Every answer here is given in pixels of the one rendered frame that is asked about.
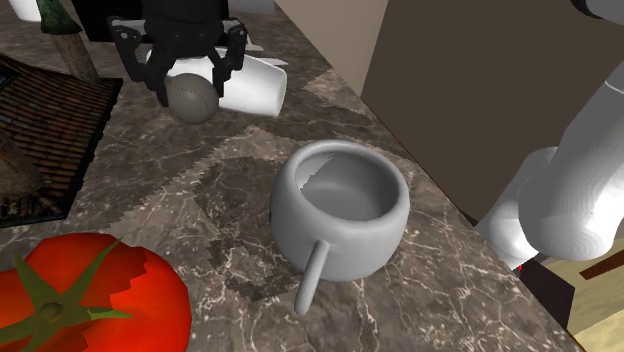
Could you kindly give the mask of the model house with tiled roof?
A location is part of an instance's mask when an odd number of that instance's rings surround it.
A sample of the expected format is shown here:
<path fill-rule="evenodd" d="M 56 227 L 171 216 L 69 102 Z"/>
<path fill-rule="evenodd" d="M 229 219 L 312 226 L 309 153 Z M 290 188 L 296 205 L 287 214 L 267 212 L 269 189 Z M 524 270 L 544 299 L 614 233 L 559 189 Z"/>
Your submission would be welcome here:
<path fill-rule="evenodd" d="M 0 53 L 0 130 L 45 179 L 31 195 L 0 198 L 0 228 L 68 216 L 122 85 L 90 84 Z"/>

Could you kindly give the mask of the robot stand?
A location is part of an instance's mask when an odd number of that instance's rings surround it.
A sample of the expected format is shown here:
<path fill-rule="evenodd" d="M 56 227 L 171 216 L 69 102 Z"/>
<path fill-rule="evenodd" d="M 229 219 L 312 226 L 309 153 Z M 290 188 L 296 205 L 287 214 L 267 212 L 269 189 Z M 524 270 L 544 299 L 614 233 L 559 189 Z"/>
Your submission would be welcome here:
<path fill-rule="evenodd" d="M 567 329 L 575 288 L 533 259 L 522 265 L 520 280 L 559 325 Z"/>

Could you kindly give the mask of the grey stitched ball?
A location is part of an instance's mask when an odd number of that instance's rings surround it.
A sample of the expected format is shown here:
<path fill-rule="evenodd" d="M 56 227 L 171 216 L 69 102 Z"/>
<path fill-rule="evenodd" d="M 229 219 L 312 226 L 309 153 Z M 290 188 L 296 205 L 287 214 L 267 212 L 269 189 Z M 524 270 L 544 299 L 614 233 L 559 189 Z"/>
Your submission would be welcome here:
<path fill-rule="evenodd" d="M 165 78 L 169 113 L 178 121 L 199 125 L 213 118 L 219 108 L 219 95 L 205 78 L 184 73 Z"/>

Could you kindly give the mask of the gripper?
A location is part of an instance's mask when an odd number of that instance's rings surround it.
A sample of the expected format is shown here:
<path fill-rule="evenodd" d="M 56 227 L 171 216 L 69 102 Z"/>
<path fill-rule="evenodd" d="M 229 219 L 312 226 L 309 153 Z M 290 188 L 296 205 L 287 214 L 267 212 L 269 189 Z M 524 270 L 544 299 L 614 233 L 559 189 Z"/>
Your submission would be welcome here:
<path fill-rule="evenodd" d="M 176 54 L 178 58 L 205 56 L 227 30 L 227 50 L 221 57 L 216 50 L 209 54 L 213 63 L 212 85 L 219 97 L 224 96 L 224 83 L 233 71 L 243 67 L 248 32 L 243 23 L 225 23 L 229 15 L 227 0 L 142 0 L 144 20 L 119 16 L 107 18 L 108 28 L 130 79 L 143 82 L 156 93 L 159 103 L 168 107 L 163 81 L 137 59 L 136 50 L 144 36 L 152 39 L 157 49 Z"/>

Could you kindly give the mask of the white rounded container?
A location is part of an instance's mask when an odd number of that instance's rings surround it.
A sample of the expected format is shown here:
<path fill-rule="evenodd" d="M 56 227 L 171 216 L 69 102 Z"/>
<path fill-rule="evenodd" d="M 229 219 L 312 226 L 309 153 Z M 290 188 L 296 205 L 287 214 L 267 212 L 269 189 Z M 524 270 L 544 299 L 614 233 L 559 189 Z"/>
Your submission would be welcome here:
<path fill-rule="evenodd" d="M 8 0 L 15 15 L 22 21 L 40 22 L 37 0 Z"/>

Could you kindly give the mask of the red tomato with green stem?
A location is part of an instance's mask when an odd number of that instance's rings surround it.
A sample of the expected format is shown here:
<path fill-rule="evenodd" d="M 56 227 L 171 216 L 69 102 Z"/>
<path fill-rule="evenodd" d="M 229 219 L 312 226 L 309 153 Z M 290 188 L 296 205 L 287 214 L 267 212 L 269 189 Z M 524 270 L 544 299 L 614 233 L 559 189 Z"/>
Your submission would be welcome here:
<path fill-rule="evenodd" d="M 69 233 L 14 259 L 0 272 L 0 352 L 186 352 L 188 290 L 155 253 Z"/>

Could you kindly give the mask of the white cup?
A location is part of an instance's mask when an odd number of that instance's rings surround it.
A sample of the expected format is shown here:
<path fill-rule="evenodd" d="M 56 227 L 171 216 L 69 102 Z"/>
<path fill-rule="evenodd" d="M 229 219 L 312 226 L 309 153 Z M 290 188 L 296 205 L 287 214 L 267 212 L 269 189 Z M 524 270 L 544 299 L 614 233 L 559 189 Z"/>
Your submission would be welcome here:
<path fill-rule="evenodd" d="M 282 68 L 285 65 L 288 63 L 281 59 L 245 54 L 242 69 L 233 71 L 224 83 L 219 107 L 249 114 L 279 115 L 287 87 L 287 73 Z M 196 74 L 212 83 L 213 67 L 207 56 L 178 59 L 167 77 Z"/>

